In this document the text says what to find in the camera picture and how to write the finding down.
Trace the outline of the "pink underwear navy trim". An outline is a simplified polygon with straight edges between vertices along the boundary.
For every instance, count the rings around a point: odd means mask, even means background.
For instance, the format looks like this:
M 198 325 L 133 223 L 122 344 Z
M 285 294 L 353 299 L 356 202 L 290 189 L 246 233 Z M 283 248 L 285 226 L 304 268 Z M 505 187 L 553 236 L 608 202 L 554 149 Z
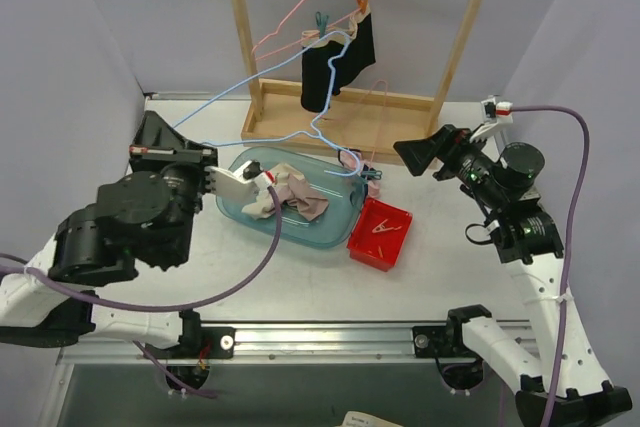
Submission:
M 342 167 L 351 171 L 360 166 L 358 175 L 367 184 L 367 196 L 373 199 L 380 198 L 382 172 L 373 167 L 370 162 L 366 162 L 359 149 L 340 150 L 337 153 L 337 159 Z

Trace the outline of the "beige pink underwear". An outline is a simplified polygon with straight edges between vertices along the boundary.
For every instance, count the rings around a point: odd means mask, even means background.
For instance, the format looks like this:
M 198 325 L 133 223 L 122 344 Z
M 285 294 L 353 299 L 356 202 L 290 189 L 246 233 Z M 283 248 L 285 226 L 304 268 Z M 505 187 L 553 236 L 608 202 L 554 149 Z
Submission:
M 328 209 L 329 200 L 290 164 L 279 163 L 270 172 L 275 177 L 274 189 L 280 206 L 294 208 L 306 221 L 315 220 Z M 275 213 L 275 203 L 268 192 L 261 192 L 241 212 L 253 219 L 266 219 Z

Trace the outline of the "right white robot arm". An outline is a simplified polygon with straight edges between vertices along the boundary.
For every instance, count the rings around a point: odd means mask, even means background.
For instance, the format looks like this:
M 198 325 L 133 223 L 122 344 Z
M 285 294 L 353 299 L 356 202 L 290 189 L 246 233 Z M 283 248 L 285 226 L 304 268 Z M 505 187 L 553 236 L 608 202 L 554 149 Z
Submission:
M 538 353 L 531 355 L 481 305 L 449 311 L 434 353 L 485 361 L 514 394 L 525 426 L 602 426 L 633 403 L 599 363 L 563 274 L 569 253 L 534 186 L 544 156 L 521 142 L 508 144 L 497 159 L 483 148 L 473 131 L 451 124 L 428 138 L 394 144 L 412 175 L 439 160 L 434 178 L 459 180 L 480 207 L 486 242 L 516 285 Z

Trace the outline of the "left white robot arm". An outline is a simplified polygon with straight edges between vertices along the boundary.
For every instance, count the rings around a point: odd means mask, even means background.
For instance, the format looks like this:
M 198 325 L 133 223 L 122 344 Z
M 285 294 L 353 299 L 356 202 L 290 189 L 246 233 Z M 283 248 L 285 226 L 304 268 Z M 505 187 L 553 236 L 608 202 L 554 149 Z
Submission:
M 199 352 L 204 335 L 193 308 L 110 309 L 95 290 L 134 280 L 138 263 L 166 271 L 188 261 L 194 217 L 210 191 L 218 154 L 148 111 L 130 145 L 129 164 L 129 173 L 100 186 L 93 203 L 62 221 L 29 263 L 77 297 L 56 292 L 25 271 L 2 276 L 2 343 L 58 348 L 101 335 L 141 341 L 180 358 Z

